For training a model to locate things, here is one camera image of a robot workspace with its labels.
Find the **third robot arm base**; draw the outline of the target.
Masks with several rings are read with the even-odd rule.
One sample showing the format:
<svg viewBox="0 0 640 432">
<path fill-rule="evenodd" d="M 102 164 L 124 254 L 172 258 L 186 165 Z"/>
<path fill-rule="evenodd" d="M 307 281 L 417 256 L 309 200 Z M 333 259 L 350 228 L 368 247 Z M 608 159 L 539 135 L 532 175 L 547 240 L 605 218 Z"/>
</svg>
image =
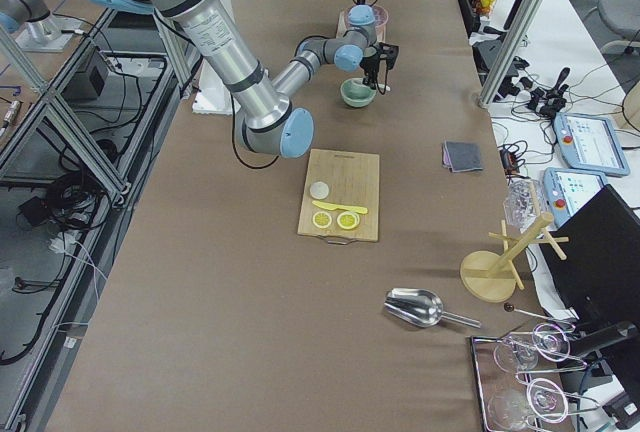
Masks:
<svg viewBox="0 0 640 432">
<path fill-rule="evenodd" d="M 16 39 L 27 52 L 60 53 L 71 37 L 62 32 L 65 21 L 56 17 L 44 0 L 1 0 L 1 25 L 9 34 L 22 26 Z"/>
</svg>

